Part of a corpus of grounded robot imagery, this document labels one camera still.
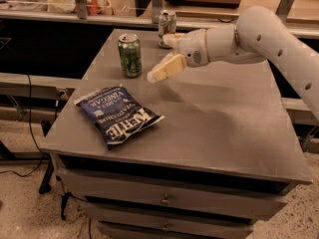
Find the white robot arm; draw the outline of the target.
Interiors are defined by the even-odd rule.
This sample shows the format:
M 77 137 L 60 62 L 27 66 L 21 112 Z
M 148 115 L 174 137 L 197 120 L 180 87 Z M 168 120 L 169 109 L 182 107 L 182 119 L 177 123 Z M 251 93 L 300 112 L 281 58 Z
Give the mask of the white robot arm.
M 319 54 L 293 36 L 269 9 L 253 6 L 234 24 L 166 34 L 163 41 L 173 51 L 148 72 L 149 82 L 164 80 L 186 67 L 217 61 L 253 64 L 267 59 L 319 119 Z

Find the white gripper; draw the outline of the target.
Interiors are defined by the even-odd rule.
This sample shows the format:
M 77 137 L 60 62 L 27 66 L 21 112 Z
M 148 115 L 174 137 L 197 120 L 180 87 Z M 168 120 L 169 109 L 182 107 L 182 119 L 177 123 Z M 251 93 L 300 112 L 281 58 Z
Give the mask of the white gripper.
M 186 64 L 195 68 L 206 66 L 209 63 L 205 29 L 191 31 L 187 34 L 165 34 L 162 36 L 162 40 L 173 49 L 178 47 L 180 54 L 169 53 L 153 67 L 147 75 L 147 80 L 150 83 L 159 82 L 181 73 Z

